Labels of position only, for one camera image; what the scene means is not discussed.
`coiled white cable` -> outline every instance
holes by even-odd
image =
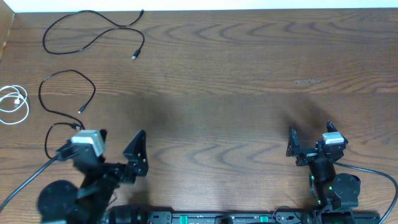
[[[19,120],[19,121],[17,121],[17,122],[13,122],[13,123],[5,122],[5,121],[3,121],[2,119],[0,119],[0,121],[1,121],[3,124],[8,124],[8,125],[18,124],[18,123],[23,122],[23,121],[27,118],[27,116],[29,115],[29,104],[28,104],[28,101],[27,101],[27,91],[26,91],[26,89],[25,89],[24,87],[22,87],[22,86],[19,86],[19,85],[12,85],[12,86],[4,86],[4,87],[2,87],[2,88],[0,89],[0,92],[2,92],[3,90],[6,90],[6,89],[8,89],[8,88],[13,88],[15,91],[12,92],[12,93],[8,93],[8,94],[6,94],[5,96],[2,96],[2,97],[0,98],[0,104],[1,104],[1,102],[2,102],[4,99],[6,99],[6,98],[16,98],[15,101],[14,101],[14,103],[15,103],[15,105],[16,105],[17,107],[16,107],[15,109],[13,109],[13,110],[4,110],[4,109],[0,108],[0,111],[5,112],[5,113],[13,113],[13,112],[19,110],[19,108],[21,108],[23,105],[26,105],[26,115],[25,115],[24,118],[22,118],[21,120]],[[24,96],[23,94],[21,94],[21,92],[19,91],[19,88],[22,89],[22,90],[25,92],[25,96]]]

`white cable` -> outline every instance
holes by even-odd
[[[23,122],[23,121],[27,118],[27,116],[29,115],[29,104],[28,104],[28,101],[27,101],[27,91],[26,91],[26,89],[25,89],[24,87],[22,87],[22,86],[19,86],[19,85],[12,85],[12,86],[4,86],[4,87],[2,87],[2,88],[0,89],[0,92],[2,92],[3,90],[6,90],[6,89],[8,89],[8,88],[13,88],[15,91],[12,92],[12,93],[8,93],[8,94],[6,94],[5,96],[2,96],[2,97],[0,98],[0,104],[1,104],[1,102],[3,101],[3,99],[6,99],[6,98],[16,98],[15,101],[14,101],[14,103],[15,103],[16,105],[18,105],[18,107],[15,108],[15,109],[13,109],[13,110],[4,110],[4,109],[0,108],[0,111],[5,112],[5,113],[13,113],[13,112],[19,110],[19,108],[21,108],[23,105],[26,105],[26,115],[25,115],[24,118],[22,118],[20,121],[13,122],[13,123],[7,123],[7,122],[3,121],[2,119],[0,119],[0,121],[1,121],[3,124],[8,124],[8,125],[18,124],[18,123]],[[22,90],[25,92],[25,96],[24,96],[23,94],[21,94],[21,92],[19,91],[18,88],[22,89]]]

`wooden tabletop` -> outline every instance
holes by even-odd
[[[46,28],[66,13],[16,14],[0,62],[0,84],[29,92],[30,115],[1,125],[0,199],[41,167],[51,124],[80,118],[87,129],[107,129],[109,162],[140,129],[147,131],[149,172],[117,189],[113,205],[136,203],[174,210],[274,210],[316,205],[308,167],[285,156],[288,127],[314,146],[330,119],[349,141],[340,161],[398,178],[398,9],[145,12],[133,26],[141,36],[109,32],[86,50],[51,55]],[[105,12],[120,23],[138,12]],[[76,50],[112,25],[94,14],[65,19],[47,36],[50,50]],[[18,114],[1,118],[17,119]],[[76,131],[56,127],[50,153]],[[386,211],[394,186],[386,178],[344,168],[361,179],[358,210]],[[55,163],[0,214],[1,223],[37,223],[40,191],[65,179],[79,186],[72,162]],[[386,223],[398,222],[398,208]]]

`white background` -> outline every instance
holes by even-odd
[[[398,7],[398,0],[4,0],[14,12]]]

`cable plug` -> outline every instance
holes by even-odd
[[[135,60],[140,53],[141,53],[141,49],[136,50],[136,53],[134,53],[134,55],[131,57],[131,59]]]
[[[81,112],[83,112],[83,110],[85,110],[85,109],[86,109],[86,106],[87,106],[87,105],[83,105],[83,106],[80,108],[80,110],[79,110],[79,112],[78,112],[78,113],[81,113]]]
[[[21,103],[21,100],[19,98],[17,98],[16,100],[14,100],[14,107],[17,108],[20,103]]]
[[[76,124],[76,123],[72,123],[72,124],[70,125],[70,127],[71,127],[72,129],[75,129],[75,130],[80,130],[80,129],[81,129],[81,126],[80,126],[79,124]]]

